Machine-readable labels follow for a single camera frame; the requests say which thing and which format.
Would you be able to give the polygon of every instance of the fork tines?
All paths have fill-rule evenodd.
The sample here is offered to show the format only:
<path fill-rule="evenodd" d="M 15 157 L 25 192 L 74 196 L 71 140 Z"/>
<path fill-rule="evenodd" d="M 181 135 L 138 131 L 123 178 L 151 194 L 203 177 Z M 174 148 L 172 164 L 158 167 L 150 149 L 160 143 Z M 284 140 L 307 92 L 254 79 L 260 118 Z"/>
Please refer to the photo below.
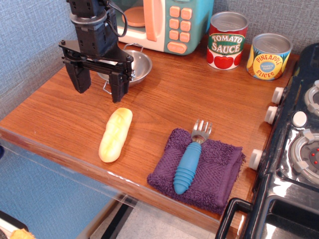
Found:
<path fill-rule="evenodd" d="M 198 123 L 199 123 L 199 119 L 196 121 L 195 125 L 194 125 L 194 130 L 199 130 L 199 131 L 202 131 L 203 129 L 203 125 L 204 125 L 204 121 L 202 120 L 198 126 Z M 204 126 L 204 132 L 206 132 L 207 134 L 210 134 L 211 132 L 211 128 L 212 128 L 212 125 L 213 123 L 210 123 L 209 124 L 209 127 L 208 127 L 208 121 L 206 122 L 205 126 Z"/>

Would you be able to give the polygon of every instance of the black stove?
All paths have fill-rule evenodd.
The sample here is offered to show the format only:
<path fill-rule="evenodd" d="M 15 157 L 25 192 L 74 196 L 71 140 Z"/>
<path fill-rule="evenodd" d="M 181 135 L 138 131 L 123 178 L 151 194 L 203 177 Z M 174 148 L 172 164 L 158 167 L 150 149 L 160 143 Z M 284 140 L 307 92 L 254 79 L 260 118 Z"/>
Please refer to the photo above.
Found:
<path fill-rule="evenodd" d="M 225 238 L 236 211 L 247 213 L 240 238 L 319 238 L 319 43 L 306 47 L 285 88 L 276 88 L 265 121 L 273 129 L 257 170 L 252 203 L 229 201 L 216 238 Z"/>

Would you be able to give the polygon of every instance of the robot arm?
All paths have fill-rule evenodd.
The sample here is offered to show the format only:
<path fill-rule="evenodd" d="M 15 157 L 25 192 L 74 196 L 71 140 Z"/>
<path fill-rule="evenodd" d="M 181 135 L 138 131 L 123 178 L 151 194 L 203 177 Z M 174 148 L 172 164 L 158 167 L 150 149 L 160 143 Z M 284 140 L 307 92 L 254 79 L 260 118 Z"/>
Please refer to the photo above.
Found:
<path fill-rule="evenodd" d="M 112 1 L 67 2 L 71 7 L 70 18 L 75 25 L 78 40 L 62 40 L 59 46 L 63 49 L 63 62 L 75 89 L 83 93 L 90 87 L 90 70 L 108 74 L 112 100 L 114 103 L 120 102 L 134 77 L 133 57 L 118 47 L 120 35 L 117 33 L 115 9 L 123 12 Z"/>

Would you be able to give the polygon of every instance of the wooden table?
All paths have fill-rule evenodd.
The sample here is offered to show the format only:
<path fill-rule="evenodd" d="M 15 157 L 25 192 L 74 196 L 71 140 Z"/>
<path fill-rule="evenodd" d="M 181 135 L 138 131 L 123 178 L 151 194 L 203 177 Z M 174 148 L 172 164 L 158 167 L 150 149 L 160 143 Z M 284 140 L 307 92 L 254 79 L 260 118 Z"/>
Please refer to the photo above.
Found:
<path fill-rule="evenodd" d="M 272 128 L 264 122 L 267 108 L 273 105 L 274 89 L 286 86 L 298 56 L 290 56 L 281 78 L 262 81 L 246 71 L 250 45 L 245 45 L 239 67 L 229 71 L 207 64 L 206 46 L 207 37 L 187 56 L 144 49 L 153 68 L 117 104 L 102 90 L 105 81 L 95 72 L 91 72 L 91 87 L 80 94 L 63 68 L 0 122 L 0 136 L 216 232 L 219 215 L 163 196 L 147 184 L 147 176 L 161 158 L 173 129 L 191 131 L 197 119 L 209 120 L 213 122 L 210 139 L 243 147 L 247 162 L 230 198 L 251 201 L 256 172 L 248 167 L 249 158 L 254 148 L 266 146 Z M 133 121 L 120 158 L 104 163 L 98 155 L 99 144 L 110 115 L 119 107 L 131 109 Z M 238 215 L 233 232 L 241 220 Z"/>

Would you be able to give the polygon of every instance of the toy bread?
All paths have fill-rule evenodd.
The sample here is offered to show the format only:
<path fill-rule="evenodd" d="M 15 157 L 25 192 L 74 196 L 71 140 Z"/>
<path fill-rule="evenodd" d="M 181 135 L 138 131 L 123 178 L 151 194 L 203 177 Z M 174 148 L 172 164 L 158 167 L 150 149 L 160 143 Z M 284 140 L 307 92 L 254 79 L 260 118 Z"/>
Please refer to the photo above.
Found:
<path fill-rule="evenodd" d="M 127 108 L 117 109 L 109 118 L 99 148 L 99 156 L 103 162 L 114 162 L 120 157 L 132 118 L 133 113 Z"/>
<path fill-rule="evenodd" d="M 25 229 L 19 229 L 12 232 L 10 239 L 35 239 L 35 237 Z"/>

